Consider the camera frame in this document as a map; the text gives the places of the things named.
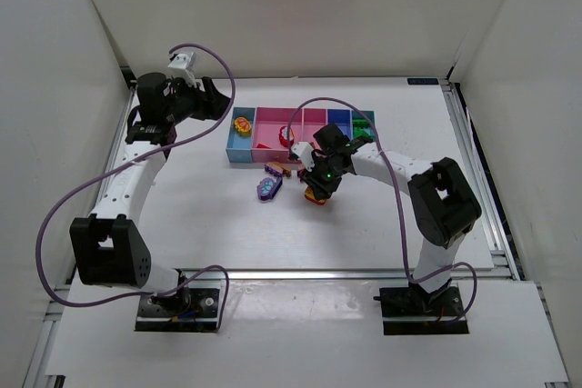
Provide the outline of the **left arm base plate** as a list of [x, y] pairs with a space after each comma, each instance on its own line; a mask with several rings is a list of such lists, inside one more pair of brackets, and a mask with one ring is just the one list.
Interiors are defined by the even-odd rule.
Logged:
[[142, 333], [216, 333], [221, 297], [218, 284], [187, 286], [170, 297], [141, 297], [134, 330]]

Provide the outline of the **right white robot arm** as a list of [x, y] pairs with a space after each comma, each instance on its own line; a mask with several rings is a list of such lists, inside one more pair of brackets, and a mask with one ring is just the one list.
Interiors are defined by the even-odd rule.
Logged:
[[[290, 154], [303, 166], [300, 179], [323, 202], [331, 198], [346, 174], [363, 176], [396, 190], [396, 209], [403, 245], [403, 264], [411, 285], [424, 293], [443, 292], [450, 284], [458, 248], [482, 214], [481, 206], [457, 162], [437, 162], [385, 152], [367, 135], [348, 138], [335, 125], [315, 133], [318, 147], [297, 142]], [[401, 196], [409, 197], [418, 231], [423, 236], [416, 267], [407, 260], [406, 220]]]

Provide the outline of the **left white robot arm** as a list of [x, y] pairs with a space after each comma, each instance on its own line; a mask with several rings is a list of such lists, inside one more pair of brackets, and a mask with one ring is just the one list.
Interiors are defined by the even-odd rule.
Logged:
[[231, 99], [207, 76], [191, 85], [162, 73], [140, 76], [136, 95], [138, 104], [127, 119], [122, 169], [89, 215], [72, 222], [69, 233], [83, 284], [172, 293], [181, 273], [153, 261], [138, 230], [140, 215], [176, 144], [177, 125], [186, 119], [219, 121]]

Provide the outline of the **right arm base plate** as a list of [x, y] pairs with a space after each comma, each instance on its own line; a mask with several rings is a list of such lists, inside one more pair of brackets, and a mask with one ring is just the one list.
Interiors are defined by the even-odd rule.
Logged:
[[384, 287], [373, 299], [380, 304], [386, 336], [469, 334], [459, 289], [449, 286], [425, 301], [420, 288]]

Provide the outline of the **green lego brick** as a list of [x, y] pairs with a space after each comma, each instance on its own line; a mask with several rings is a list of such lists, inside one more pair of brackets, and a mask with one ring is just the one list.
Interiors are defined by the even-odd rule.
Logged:
[[355, 138], [364, 136], [372, 141], [375, 140], [375, 134], [369, 122], [363, 118], [354, 118], [352, 120], [352, 131]]

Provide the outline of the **yellow curved lego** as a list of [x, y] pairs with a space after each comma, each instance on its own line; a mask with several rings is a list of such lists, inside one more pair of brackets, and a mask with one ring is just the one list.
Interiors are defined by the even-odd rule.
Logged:
[[323, 205], [326, 203], [326, 199], [317, 199], [315, 197], [313, 189], [309, 186], [304, 191], [304, 197], [307, 199], [307, 201], [312, 202], [314, 204]]

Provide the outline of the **red heart lego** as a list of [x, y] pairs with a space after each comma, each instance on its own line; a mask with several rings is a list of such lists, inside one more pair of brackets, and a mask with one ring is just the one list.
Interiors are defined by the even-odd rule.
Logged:
[[283, 147], [292, 147], [295, 142], [295, 134], [293, 129], [286, 125], [282, 126], [279, 129], [278, 140]]

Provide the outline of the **yellow pineapple lego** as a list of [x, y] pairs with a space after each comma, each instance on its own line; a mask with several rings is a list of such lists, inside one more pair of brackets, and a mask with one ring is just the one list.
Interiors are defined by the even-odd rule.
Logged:
[[233, 128], [235, 132], [243, 138], [252, 136], [252, 123], [244, 116], [238, 116], [233, 120]]

